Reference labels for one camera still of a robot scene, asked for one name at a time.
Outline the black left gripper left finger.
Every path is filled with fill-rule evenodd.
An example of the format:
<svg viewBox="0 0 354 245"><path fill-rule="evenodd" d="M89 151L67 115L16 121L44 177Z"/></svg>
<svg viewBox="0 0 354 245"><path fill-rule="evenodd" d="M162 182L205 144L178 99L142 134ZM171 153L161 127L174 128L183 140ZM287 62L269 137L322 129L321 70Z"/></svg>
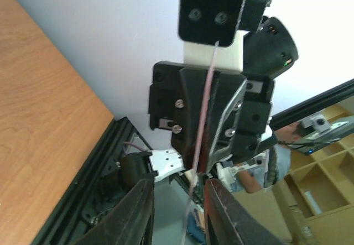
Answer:
<svg viewBox="0 0 354 245"><path fill-rule="evenodd" d="M76 244L152 244L153 226L154 181L142 179L97 226L89 230Z"/></svg>

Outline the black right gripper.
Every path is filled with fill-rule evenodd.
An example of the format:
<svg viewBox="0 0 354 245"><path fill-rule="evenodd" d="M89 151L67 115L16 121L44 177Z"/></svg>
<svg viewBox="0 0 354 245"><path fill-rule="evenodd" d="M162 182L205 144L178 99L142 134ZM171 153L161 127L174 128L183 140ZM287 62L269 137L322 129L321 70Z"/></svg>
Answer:
<svg viewBox="0 0 354 245"><path fill-rule="evenodd" d="M171 137L172 147L191 169L207 68L168 61L153 66L148 113L151 129L181 127ZM234 155L245 161L275 145L269 127L274 81L265 75L215 70L208 101L200 159L204 172Z"/></svg>

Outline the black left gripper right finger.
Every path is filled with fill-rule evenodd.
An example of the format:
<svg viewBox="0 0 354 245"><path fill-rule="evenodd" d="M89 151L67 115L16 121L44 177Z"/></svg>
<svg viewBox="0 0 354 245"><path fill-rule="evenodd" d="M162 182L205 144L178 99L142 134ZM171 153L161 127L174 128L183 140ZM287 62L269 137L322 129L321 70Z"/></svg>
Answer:
<svg viewBox="0 0 354 245"><path fill-rule="evenodd" d="M209 245L283 243L255 220L217 179L205 182L204 216Z"/></svg>

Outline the red white card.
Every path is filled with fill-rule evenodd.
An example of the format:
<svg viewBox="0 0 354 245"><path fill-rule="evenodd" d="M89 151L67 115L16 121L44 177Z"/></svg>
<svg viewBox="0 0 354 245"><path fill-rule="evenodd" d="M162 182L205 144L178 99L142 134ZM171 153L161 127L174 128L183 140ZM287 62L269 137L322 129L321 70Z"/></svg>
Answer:
<svg viewBox="0 0 354 245"><path fill-rule="evenodd" d="M205 129L205 122L206 122L207 110L208 110L208 105L209 105L212 79L214 76L215 59L216 59L216 52L217 52L218 46L219 46L219 41L215 42L215 45L214 45L211 63L210 63L210 67L207 72L205 86L204 86L204 92L203 92L203 96L202 96L199 125L198 125L198 129L197 129L195 152L194 152L193 165L192 165L192 171L191 171L191 183L189 186L189 199L188 199L186 211L185 211L183 230L181 232L181 242L180 242L181 245L185 244L186 230L187 230L187 226L188 226L188 216L189 216L189 212L191 209L191 203L192 203L192 194L194 192L194 188L197 183L197 166L199 163L200 150L201 150L202 139L203 139L203 134L204 134L204 129Z"/></svg>

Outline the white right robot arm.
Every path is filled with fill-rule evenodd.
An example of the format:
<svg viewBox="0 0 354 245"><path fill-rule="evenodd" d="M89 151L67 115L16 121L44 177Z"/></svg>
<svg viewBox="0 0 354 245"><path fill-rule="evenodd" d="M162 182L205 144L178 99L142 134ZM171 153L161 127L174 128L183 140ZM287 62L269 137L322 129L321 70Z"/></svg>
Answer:
<svg viewBox="0 0 354 245"><path fill-rule="evenodd" d="M228 158L235 163L252 160L277 141L268 123L274 79L298 59L296 45L274 17L266 18L260 31L246 34L243 42L244 70L214 72L198 173L208 173ZM171 131L171 148L123 157L120 177L127 188L192 168L206 76L200 66L167 61L154 65L150 127Z"/></svg>

